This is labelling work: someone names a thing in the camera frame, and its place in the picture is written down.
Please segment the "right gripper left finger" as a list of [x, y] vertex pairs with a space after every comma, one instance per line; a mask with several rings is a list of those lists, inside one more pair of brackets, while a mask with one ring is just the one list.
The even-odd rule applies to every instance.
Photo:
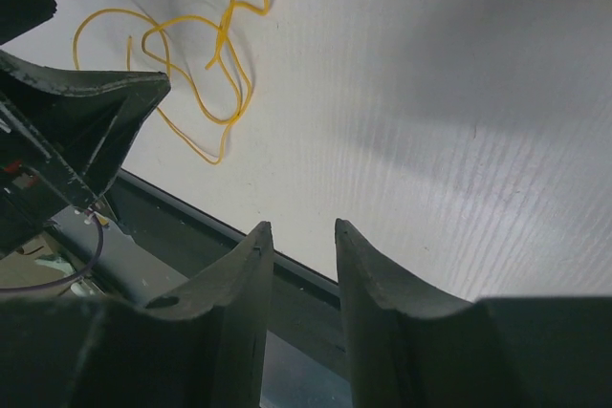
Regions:
[[5, 407], [255, 407], [273, 283], [258, 224], [180, 287], [138, 307], [109, 296], [1, 304]]

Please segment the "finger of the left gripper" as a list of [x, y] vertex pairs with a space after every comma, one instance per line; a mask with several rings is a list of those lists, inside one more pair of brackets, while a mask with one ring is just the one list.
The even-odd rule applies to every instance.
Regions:
[[1, 54], [1, 166], [87, 207], [116, 178], [171, 88], [158, 72], [70, 71]]
[[0, 44], [49, 21], [56, 9], [55, 0], [0, 0]]

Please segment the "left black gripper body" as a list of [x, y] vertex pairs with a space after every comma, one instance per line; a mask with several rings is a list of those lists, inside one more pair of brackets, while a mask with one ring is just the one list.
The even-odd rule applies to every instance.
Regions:
[[87, 208], [91, 189], [17, 107], [1, 103], [1, 255], [40, 233], [67, 206]]

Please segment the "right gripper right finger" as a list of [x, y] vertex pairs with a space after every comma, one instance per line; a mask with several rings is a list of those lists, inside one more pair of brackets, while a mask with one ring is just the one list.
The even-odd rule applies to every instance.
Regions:
[[335, 224], [342, 325], [357, 407], [607, 407], [607, 297], [440, 290]]

